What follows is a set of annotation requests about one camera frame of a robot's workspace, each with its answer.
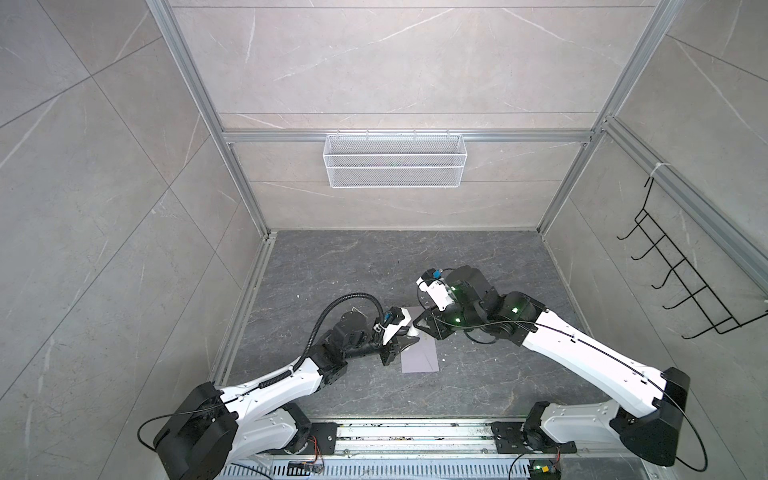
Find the grey purple envelope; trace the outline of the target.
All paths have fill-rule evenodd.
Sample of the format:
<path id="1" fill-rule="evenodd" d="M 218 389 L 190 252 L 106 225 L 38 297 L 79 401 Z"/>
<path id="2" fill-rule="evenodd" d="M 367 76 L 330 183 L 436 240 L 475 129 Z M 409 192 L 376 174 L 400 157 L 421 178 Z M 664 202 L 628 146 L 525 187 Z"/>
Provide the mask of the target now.
<path id="1" fill-rule="evenodd" d="M 401 371 L 404 374 L 437 373 L 439 359 L 436 340 L 425 332 L 420 331 L 420 340 L 400 354 Z"/>

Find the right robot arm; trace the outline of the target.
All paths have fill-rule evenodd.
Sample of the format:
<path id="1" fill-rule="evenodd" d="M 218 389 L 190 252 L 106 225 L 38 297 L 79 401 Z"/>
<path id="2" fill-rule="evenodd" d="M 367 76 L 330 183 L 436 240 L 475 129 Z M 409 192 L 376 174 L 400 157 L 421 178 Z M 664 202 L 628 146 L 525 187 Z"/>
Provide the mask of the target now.
<path id="1" fill-rule="evenodd" d="M 480 330 L 559 363 L 607 395 L 607 401 L 592 404 L 537 402 L 521 427 L 528 449 L 547 452 L 580 442 L 621 444 L 652 464 L 677 463 L 690 386 L 687 374 L 632 360 L 571 326 L 535 298 L 519 291 L 500 294 L 471 266 L 430 269 L 416 285 L 434 304 L 415 319 L 417 329 L 435 339 Z"/>

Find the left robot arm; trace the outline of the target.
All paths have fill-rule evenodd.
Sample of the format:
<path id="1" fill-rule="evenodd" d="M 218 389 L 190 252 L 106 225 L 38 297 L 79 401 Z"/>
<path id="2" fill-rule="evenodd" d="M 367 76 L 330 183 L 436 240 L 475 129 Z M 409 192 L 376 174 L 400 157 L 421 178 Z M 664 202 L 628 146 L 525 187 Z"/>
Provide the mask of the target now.
<path id="1" fill-rule="evenodd" d="M 152 441 L 171 479 L 213 479 L 225 466 L 273 450 L 296 453 L 311 423 L 296 400 L 345 374 L 351 358 L 376 354 L 389 365 L 418 342 L 410 312 L 392 307 L 369 323 L 349 311 L 313 342 L 304 360 L 239 385 L 196 386 Z"/>

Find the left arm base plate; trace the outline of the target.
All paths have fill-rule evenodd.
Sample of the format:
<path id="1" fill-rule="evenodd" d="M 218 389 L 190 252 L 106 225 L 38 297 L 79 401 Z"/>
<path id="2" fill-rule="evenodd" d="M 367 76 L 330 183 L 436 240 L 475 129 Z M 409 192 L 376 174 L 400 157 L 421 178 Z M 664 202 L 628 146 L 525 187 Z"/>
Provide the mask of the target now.
<path id="1" fill-rule="evenodd" d="M 333 455 L 336 449 L 339 424 L 335 422 L 312 423 L 299 428 L 293 452 L 315 455 L 315 448 L 323 456 Z"/>

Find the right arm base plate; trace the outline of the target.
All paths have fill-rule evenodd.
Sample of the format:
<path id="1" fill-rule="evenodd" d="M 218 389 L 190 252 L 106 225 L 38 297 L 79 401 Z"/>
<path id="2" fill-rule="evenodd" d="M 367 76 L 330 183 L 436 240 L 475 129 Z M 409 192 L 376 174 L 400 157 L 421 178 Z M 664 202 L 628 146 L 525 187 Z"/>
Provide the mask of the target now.
<path id="1" fill-rule="evenodd" d="M 521 421 L 495 421 L 490 424 L 492 439 L 498 454 L 533 453 Z"/>

